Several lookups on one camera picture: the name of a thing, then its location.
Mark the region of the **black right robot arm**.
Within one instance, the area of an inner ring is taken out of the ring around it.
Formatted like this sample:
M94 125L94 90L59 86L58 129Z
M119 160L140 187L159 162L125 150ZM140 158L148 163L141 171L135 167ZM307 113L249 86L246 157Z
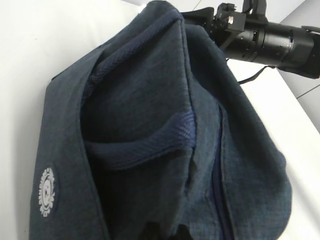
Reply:
M265 0L245 0L217 9L182 13L189 25L201 26L228 59L263 64L309 79L320 77L320 29L268 21Z

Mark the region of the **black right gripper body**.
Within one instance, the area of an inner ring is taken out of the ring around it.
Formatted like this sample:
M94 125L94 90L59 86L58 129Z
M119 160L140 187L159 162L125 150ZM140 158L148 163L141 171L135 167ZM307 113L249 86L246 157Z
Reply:
M245 0L238 12L233 3L221 3L217 10L206 7L183 12L186 24L201 26L229 59L253 62L264 42L267 2Z

